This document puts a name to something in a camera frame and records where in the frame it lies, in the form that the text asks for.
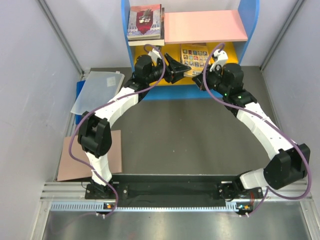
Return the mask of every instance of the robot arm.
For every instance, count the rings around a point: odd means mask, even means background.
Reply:
[[[256,98],[243,89],[243,77],[244,73],[240,65],[236,63],[228,63],[223,66],[216,64],[212,71],[207,71],[206,75],[208,87],[220,93],[224,102],[245,108],[262,116],[262,119],[260,119],[246,111],[226,107],[250,129],[262,144],[270,159],[265,168],[252,170],[237,176],[233,181],[234,190],[243,192],[257,187],[268,186],[277,190],[303,179],[307,176],[307,171],[302,158],[282,135],[265,122],[267,120],[272,123],[261,109]],[[195,76],[193,80],[201,90],[205,90],[202,73]],[[309,162],[310,149],[305,144],[298,145],[298,147],[307,162]]]
[[[265,168],[244,172],[238,175],[232,182],[234,191],[245,192],[257,187],[270,186],[280,189],[307,175],[301,157],[293,146],[272,129],[266,122],[271,123],[269,117],[263,112],[254,96],[243,89],[244,73],[240,65],[235,63],[225,64],[228,56],[224,51],[214,53],[215,63],[208,66],[207,85],[220,93],[226,103],[240,106],[263,117],[260,119],[243,110],[226,107],[233,115],[243,122],[260,141],[270,159]],[[164,79],[174,84],[184,77],[184,72],[190,67],[181,64],[165,54],[168,65],[165,66]],[[149,55],[141,55],[134,66],[132,77],[124,85],[121,91],[113,99],[134,93],[149,87],[162,74],[163,65],[160,56],[155,51]],[[205,90],[203,74],[193,78],[200,90]],[[112,175],[108,166],[107,152],[111,147],[111,127],[114,122],[130,107],[139,103],[148,92],[132,95],[116,101],[112,105],[101,108],[90,116],[80,127],[78,142],[88,155],[90,164],[105,179],[110,181]],[[309,162],[310,150],[305,144],[298,146]],[[105,184],[93,172],[92,180],[102,186]]]
[[[164,56],[168,62],[168,65],[165,66],[164,79],[168,83],[174,84],[179,81],[184,77],[184,72],[191,69],[189,66],[175,61],[168,54]],[[107,182],[112,178],[107,155],[112,145],[111,127],[125,111],[146,96],[147,91],[139,94],[133,93],[147,89],[151,83],[160,78],[163,71],[163,61],[160,55],[153,50],[149,52],[149,55],[139,56],[134,68],[132,77],[121,88],[120,92],[110,100],[110,102],[115,102],[97,110],[94,115],[89,116],[83,122],[79,129],[78,143],[82,146],[91,166],[95,169],[95,172],[92,171],[92,180],[98,186],[105,186],[106,184],[97,177],[96,173]],[[133,95],[117,100],[128,94]]]

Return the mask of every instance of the book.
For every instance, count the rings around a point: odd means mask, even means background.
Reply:
[[[181,62],[191,67],[191,70],[184,73],[185,77],[199,75],[209,56],[207,45],[181,44]]]
[[[127,30],[128,40],[161,37],[161,4],[132,6]]]
[[[143,46],[145,44],[151,44],[154,46],[164,46],[165,45],[165,8],[161,9],[161,35],[160,39],[140,39],[140,40],[129,40],[129,46]]]

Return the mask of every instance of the metal frame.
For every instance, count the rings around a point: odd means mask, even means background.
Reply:
[[[85,206],[101,204],[114,204],[115,200],[113,199],[103,199],[103,200],[94,200],[94,199],[85,199],[86,186],[89,182],[47,182],[44,185],[41,197],[40,197],[40,206],[38,211],[38,216],[34,224],[31,240],[41,240],[45,231],[45,227],[49,217],[49,211],[51,207],[54,206],[54,210],[57,209],[58,204],[75,204],[79,208],[82,208],[82,212],[92,212],[95,211],[92,209],[85,209]],[[297,181],[291,185],[288,185],[278,191],[278,193],[285,196],[299,196],[306,189],[307,183],[305,180]],[[245,201],[243,199],[234,199],[233,204],[236,202]],[[273,193],[269,193],[266,202],[285,202],[283,198],[280,198]],[[320,217],[318,211],[315,207],[315,204],[312,199],[312,195],[309,193],[308,196],[300,200],[301,208],[303,211],[303,216],[305,218],[307,227],[309,229],[310,235],[313,240],[320,240]],[[174,208],[174,209],[159,209],[159,208],[119,208],[119,212],[230,212],[225,209],[213,209],[208,208]]]
[[[320,217],[313,201],[301,201],[301,208],[312,240],[320,240]]]
[[[296,4],[294,5],[292,11],[290,12],[288,18],[286,19],[283,27],[281,28],[280,32],[278,33],[277,37],[275,38],[273,44],[271,45],[271,48],[269,50],[269,53],[265,57],[265,59],[262,62],[262,65],[260,67],[261,71],[265,70],[266,66],[268,65],[268,62],[270,61],[271,57],[275,53],[279,43],[281,42],[282,38],[286,34],[288,28],[290,27],[291,23],[293,22],[294,18],[296,17],[297,13],[301,9],[301,6],[305,0],[298,0]]]
[[[48,19],[48,22],[50,23],[51,27],[53,28],[56,36],[58,37],[58,39],[60,40],[60,42],[62,43],[63,48],[65,49],[65,51],[67,52],[68,56],[70,57],[74,67],[77,69],[77,71],[80,74],[83,74],[84,71],[76,57],[76,55],[74,54],[70,44],[68,43],[65,35],[63,34],[61,28],[59,27],[54,15],[52,14],[46,0],[36,0],[41,8],[41,10],[43,11],[44,15],[46,16],[46,18]]]

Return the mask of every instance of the cardboard sheet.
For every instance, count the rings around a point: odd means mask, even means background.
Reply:
[[[122,172],[122,155],[121,155],[121,131],[115,130],[111,131],[112,137],[112,145],[108,154],[109,168],[112,174],[121,173]],[[77,142],[78,136],[76,136],[73,146],[72,152],[73,154],[81,159],[89,163],[89,159],[86,153],[82,150],[81,145]],[[75,161],[69,156],[68,148],[71,137],[65,137],[63,141],[63,149],[60,159],[59,171],[57,180],[58,181],[66,181],[72,179],[86,178],[91,177],[91,169],[80,163]]]

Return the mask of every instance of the gray floor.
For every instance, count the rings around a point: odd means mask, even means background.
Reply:
[[[242,69],[245,89],[274,121],[259,68]],[[126,79],[131,76],[130,68],[108,70],[119,70]],[[112,129],[121,130],[126,174],[237,175],[263,168],[269,162],[249,129],[211,98],[143,100]]]

